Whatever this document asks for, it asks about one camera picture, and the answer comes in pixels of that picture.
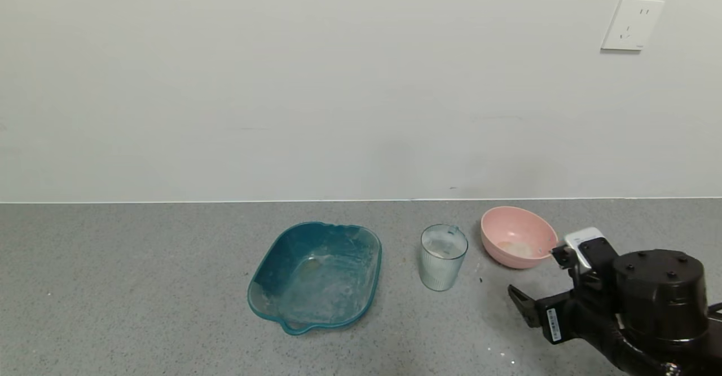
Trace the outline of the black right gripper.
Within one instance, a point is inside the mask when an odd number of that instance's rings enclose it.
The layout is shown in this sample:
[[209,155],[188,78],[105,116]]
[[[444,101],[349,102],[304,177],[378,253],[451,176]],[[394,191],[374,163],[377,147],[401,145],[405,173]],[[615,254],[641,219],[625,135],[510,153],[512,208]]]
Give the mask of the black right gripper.
[[574,339],[598,345],[593,319],[601,312],[600,294],[568,290],[534,300],[513,285],[508,286],[507,292],[528,327],[541,327],[544,337],[552,345]]

